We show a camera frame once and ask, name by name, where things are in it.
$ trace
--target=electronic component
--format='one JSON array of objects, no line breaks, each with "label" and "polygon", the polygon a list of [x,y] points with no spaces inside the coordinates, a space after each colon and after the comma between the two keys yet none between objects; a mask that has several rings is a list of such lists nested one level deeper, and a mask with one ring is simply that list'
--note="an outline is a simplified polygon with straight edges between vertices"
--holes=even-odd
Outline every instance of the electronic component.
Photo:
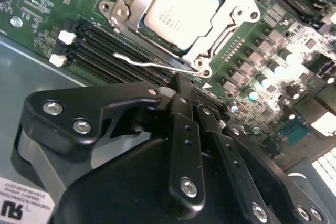
[{"label": "electronic component", "polygon": [[248,75],[254,73],[254,71],[255,71],[255,68],[252,67],[252,66],[251,66],[249,63],[247,63],[246,61],[243,61],[243,63],[240,64],[239,69],[240,69],[242,72],[244,72],[244,73],[246,73],[246,74],[248,74]]},{"label": "electronic component", "polygon": [[210,20],[218,7],[219,0],[155,0],[144,23],[161,38],[187,50],[211,29]]},{"label": "electronic component", "polygon": [[279,135],[286,138],[288,146],[295,146],[311,131],[309,125],[305,125],[300,119],[294,119],[279,131]]},{"label": "electronic component", "polygon": [[314,99],[304,97],[294,108],[314,129],[325,136],[333,136],[336,132],[335,96],[335,87],[329,85]]},{"label": "electronic component", "polygon": [[239,73],[238,71],[233,71],[233,73],[230,75],[230,77],[237,82],[238,84],[242,84],[244,82],[246,82],[246,77],[243,76],[241,73]]},{"label": "electronic component", "polygon": [[259,98],[258,92],[253,88],[248,88],[245,93],[251,101],[256,101]]},{"label": "electronic component", "polygon": [[269,65],[269,69],[275,74],[282,74],[285,70],[282,66],[280,66],[276,62],[273,62],[271,65]]},{"label": "electronic component", "polygon": [[306,47],[308,47],[309,49],[312,49],[316,44],[317,44],[317,42],[315,40],[310,39],[310,40],[307,41]]},{"label": "electronic component", "polygon": [[266,41],[261,42],[260,45],[258,46],[258,49],[262,51],[265,55],[272,56],[275,54],[273,46],[271,46]]},{"label": "electronic component", "polygon": [[304,64],[311,72],[315,73],[319,78],[331,84],[335,81],[332,74],[333,69],[336,67],[336,63],[324,54],[318,54],[313,59]]},{"label": "electronic component", "polygon": [[264,89],[268,89],[271,86],[271,82],[270,80],[267,78],[267,76],[261,75],[258,76],[257,81],[260,83],[260,85],[264,88]]},{"label": "electronic component", "polygon": [[114,31],[203,78],[212,75],[209,62],[233,32],[261,18],[254,0],[103,0],[99,11]]},{"label": "electronic component", "polygon": [[289,97],[291,97],[293,100],[296,100],[300,97],[300,94],[292,87],[292,86],[287,86],[285,87],[285,92]]},{"label": "electronic component", "polygon": [[267,89],[267,91],[268,91],[269,93],[274,93],[276,90],[277,90],[277,88],[274,87],[273,85],[269,86],[269,88]]},{"label": "electronic component", "polygon": [[232,82],[230,82],[228,80],[225,80],[222,83],[222,87],[223,87],[223,89],[225,89],[228,92],[234,92],[236,90],[236,88],[237,88],[236,85],[234,85]]},{"label": "electronic component", "polygon": [[229,103],[229,109],[232,114],[236,114],[239,111],[238,105],[235,101]]},{"label": "electronic component", "polygon": [[293,54],[289,50],[280,51],[279,56],[288,64],[301,64],[302,62],[302,59],[298,55]]},{"label": "electronic component", "polygon": [[284,105],[282,107],[282,111],[289,120],[293,120],[296,117],[295,114],[293,113],[293,110],[287,105]]},{"label": "electronic component", "polygon": [[276,45],[283,45],[285,43],[283,35],[276,30],[272,30],[267,37]]},{"label": "electronic component", "polygon": [[260,64],[265,63],[264,57],[260,56],[258,53],[254,52],[254,51],[249,56],[247,56],[247,58],[249,60],[251,60],[256,65],[260,65]]},{"label": "electronic component", "polygon": [[267,118],[267,117],[271,116],[272,114],[273,114],[272,111],[270,111],[270,110],[265,110],[261,115],[262,115],[263,117]]}]

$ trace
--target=hole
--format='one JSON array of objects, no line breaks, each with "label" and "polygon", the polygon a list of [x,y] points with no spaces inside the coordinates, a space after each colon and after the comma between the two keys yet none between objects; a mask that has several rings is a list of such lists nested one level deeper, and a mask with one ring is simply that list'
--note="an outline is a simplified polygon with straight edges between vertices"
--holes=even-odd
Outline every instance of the hole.
[{"label": "hole", "polygon": [[258,17],[258,13],[257,12],[252,12],[250,17],[251,17],[251,19],[256,19]]},{"label": "hole", "polygon": [[209,70],[205,70],[205,71],[203,72],[203,75],[204,75],[204,76],[209,76],[209,75],[210,75],[210,71],[209,71]]},{"label": "hole", "polygon": [[107,12],[110,8],[107,4],[102,4],[101,5],[101,9],[104,11],[104,12]]},{"label": "hole", "polygon": [[184,144],[187,145],[187,146],[191,146],[191,145],[192,145],[192,142],[189,141],[189,140],[185,140],[185,141],[184,141]]},{"label": "hole", "polygon": [[242,166],[240,165],[239,162],[237,161],[233,161],[233,164],[237,167],[237,168],[241,168]]},{"label": "hole", "polygon": [[190,128],[189,125],[184,126],[184,128],[185,128],[186,131],[189,131],[189,132],[191,131],[191,128]]},{"label": "hole", "polygon": [[290,34],[291,34],[290,31],[286,31],[285,32],[285,37],[288,38],[290,36]]}]

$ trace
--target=capacitor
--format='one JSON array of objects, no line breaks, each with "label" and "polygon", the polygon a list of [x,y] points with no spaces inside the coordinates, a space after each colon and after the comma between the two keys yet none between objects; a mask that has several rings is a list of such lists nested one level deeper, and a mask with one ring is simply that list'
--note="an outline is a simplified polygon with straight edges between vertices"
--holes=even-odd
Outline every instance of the capacitor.
[{"label": "capacitor", "polygon": [[294,100],[300,97],[300,94],[292,86],[287,86],[285,92]]},{"label": "capacitor", "polygon": [[268,88],[271,86],[271,82],[270,82],[270,80],[269,80],[266,76],[264,76],[264,75],[259,76],[259,77],[257,78],[257,81],[260,83],[260,85],[261,85],[264,89],[268,89]]},{"label": "capacitor", "polygon": [[301,64],[301,58],[293,54],[289,50],[284,50],[279,53],[279,56],[286,61],[288,64]]},{"label": "capacitor", "polygon": [[239,111],[238,104],[236,102],[230,102],[229,103],[229,109],[232,114],[236,114]]},{"label": "capacitor", "polygon": [[281,74],[284,71],[284,68],[277,64],[276,62],[272,63],[269,66],[269,69],[275,74]]},{"label": "capacitor", "polygon": [[327,84],[332,84],[335,82],[335,77],[331,76],[329,73],[326,73],[322,79],[326,81]]},{"label": "capacitor", "polygon": [[256,101],[259,98],[259,94],[253,88],[248,88],[246,94],[251,101]]},{"label": "capacitor", "polygon": [[282,107],[282,111],[288,117],[289,120],[293,120],[296,117],[292,109],[286,105]]}]

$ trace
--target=chip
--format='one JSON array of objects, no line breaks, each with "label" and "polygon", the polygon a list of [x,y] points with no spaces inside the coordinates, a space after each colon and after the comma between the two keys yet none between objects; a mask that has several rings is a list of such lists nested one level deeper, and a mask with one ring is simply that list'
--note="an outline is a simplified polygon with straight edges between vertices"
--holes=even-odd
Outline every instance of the chip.
[{"label": "chip", "polygon": [[239,69],[246,74],[251,74],[254,72],[254,67],[252,67],[249,63],[245,61],[243,62],[243,64],[240,65]]},{"label": "chip", "polygon": [[224,81],[222,87],[228,92],[233,92],[236,90],[236,85],[234,85],[230,81]]},{"label": "chip", "polygon": [[245,76],[243,76],[241,73],[234,71],[231,75],[231,78],[236,81],[238,84],[241,84],[246,81]]},{"label": "chip", "polygon": [[250,54],[247,58],[249,58],[253,63],[257,65],[265,63],[264,57],[260,56],[256,52],[252,52],[252,54]]},{"label": "chip", "polygon": [[283,45],[285,43],[285,38],[276,30],[271,31],[268,38],[277,45]]},{"label": "chip", "polygon": [[259,46],[258,46],[259,50],[263,51],[266,55],[274,55],[275,54],[275,50],[273,48],[273,46],[271,46],[269,43],[267,43],[266,41],[263,41]]},{"label": "chip", "polygon": [[269,88],[267,89],[267,91],[270,92],[270,93],[274,93],[276,90],[277,90],[277,88],[272,86],[272,85],[269,86]]},{"label": "chip", "polygon": [[273,114],[272,111],[265,110],[261,115],[267,118],[267,117],[271,116],[272,114]]},{"label": "chip", "polygon": [[308,40],[308,42],[306,43],[306,47],[308,47],[309,49],[312,49],[315,45],[317,44],[317,42],[313,39]]},{"label": "chip", "polygon": [[210,31],[218,8],[219,0],[155,0],[144,23],[161,38],[187,50]]}]

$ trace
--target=silver screw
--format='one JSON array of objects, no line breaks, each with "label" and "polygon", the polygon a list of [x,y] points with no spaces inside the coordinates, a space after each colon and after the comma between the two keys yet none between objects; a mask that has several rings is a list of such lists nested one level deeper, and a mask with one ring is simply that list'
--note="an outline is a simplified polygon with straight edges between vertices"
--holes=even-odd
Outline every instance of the silver screw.
[{"label": "silver screw", "polygon": [[11,23],[12,26],[18,27],[18,28],[22,27],[22,25],[23,25],[22,20],[19,17],[16,17],[16,16],[11,18],[10,23]]},{"label": "silver screw", "polygon": [[255,135],[259,135],[260,134],[260,128],[259,127],[254,127],[252,129],[252,133],[255,134]]},{"label": "silver screw", "polygon": [[239,130],[237,130],[236,128],[233,128],[232,131],[233,131],[233,133],[235,133],[237,136],[240,135]]},{"label": "silver screw", "polygon": [[158,93],[154,89],[148,89],[149,94],[157,95]]},{"label": "silver screw", "polygon": [[73,129],[80,134],[88,134],[91,130],[91,124],[84,120],[77,120],[73,123]]},{"label": "silver screw", "polygon": [[43,104],[43,111],[46,112],[49,115],[59,115],[63,112],[63,107],[61,104],[58,104],[56,102],[46,102]]},{"label": "silver screw", "polygon": [[302,207],[298,207],[297,210],[303,219],[305,219],[306,221],[310,220],[308,213]]},{"label": "silver screw", "polygon": [[202,108],[203,112],[207,115],[210,115],[210,110],[208,110],[207,108]]},{"label": "silver screw", "polygon": [[259,206],[257,203],[252,204],[252,212],[258,218],[258,220],[260,220],[260,222],[267,222],[267,214],[265,210],[263,210],[262,207]]},{"label": "silver screw", "polygon": [[220,119],[220,120],[218,121],[218,125],[219,125],[219,127],[220,127],[221,129],[224,129],[225,126],[226,126],[226,123],[225,123],[222,119]]},{"label": "silver screw", "polygon": [[180,98],[180,101],[183,103],[188,103],[187,100],[185,100],[183,97]]},{"label": "silver screw", "polygon": [[320,215],[319,212],[315,208],[310,208],[311,213],[319,220],[322,221],[322,216]]},{"label": "silver screw", "polygon": [[183,179],[181,181],[181,189],[190,198],[195,198],[197,195],[197,187],[189,179]]}]

